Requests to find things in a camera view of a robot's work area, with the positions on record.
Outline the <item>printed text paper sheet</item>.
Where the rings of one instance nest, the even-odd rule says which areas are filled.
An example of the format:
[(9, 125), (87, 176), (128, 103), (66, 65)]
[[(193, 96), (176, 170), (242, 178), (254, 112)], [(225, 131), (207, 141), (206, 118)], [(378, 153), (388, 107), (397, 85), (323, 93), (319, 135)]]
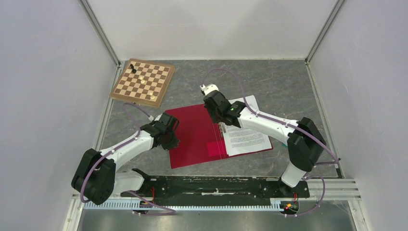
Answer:
[(251, 129), (219, 124), (229, 157), (272, 150), (269, 137)]

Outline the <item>red clip file folder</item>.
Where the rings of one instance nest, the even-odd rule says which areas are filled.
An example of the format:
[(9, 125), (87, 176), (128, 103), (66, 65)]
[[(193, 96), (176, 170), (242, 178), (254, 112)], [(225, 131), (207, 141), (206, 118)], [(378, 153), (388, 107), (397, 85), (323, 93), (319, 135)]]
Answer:
[(212, 122), (202, 104), (166, 112), (179, 120), (175, 134), (180, 142), (169, 151), (172, 169), (244, 155), (227, 155), (221, 128)]

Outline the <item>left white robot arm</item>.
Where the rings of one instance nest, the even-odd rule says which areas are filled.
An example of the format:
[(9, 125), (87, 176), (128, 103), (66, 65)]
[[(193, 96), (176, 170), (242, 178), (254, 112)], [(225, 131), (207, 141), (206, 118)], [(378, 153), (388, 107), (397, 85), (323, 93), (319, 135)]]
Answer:
[(81, 202), (100, 205), (113, 194), (134, 191), (139, 196), (146, 196), (150, 193), (151, 184), (141, 173), (134, 170), (118, 172), (141, 153), (156, 147), (169, 151), (178, 146), (175, 131), (179, 120), (176, 117), (162, 113), (150, 120), (114, 146), (100, 151), (90, 148), (84, 152), (71, 182)]

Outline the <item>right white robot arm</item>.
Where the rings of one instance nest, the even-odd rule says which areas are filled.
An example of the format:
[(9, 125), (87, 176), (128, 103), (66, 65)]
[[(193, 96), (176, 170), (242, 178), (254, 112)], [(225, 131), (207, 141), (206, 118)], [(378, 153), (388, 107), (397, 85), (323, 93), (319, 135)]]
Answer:
[(218, 89), (204, 88), (202, 94), (213, 123), (251, 129), (287, 146), (290, 162), (280, 177), (278, 191), (283, 196), (295, 193), (298, 183), (306, 173), (311, 172), (326, 146), (314, 122), (306, 117), (297, 121), (262, 115), (246, 105), (245, 101), (230, 103)]

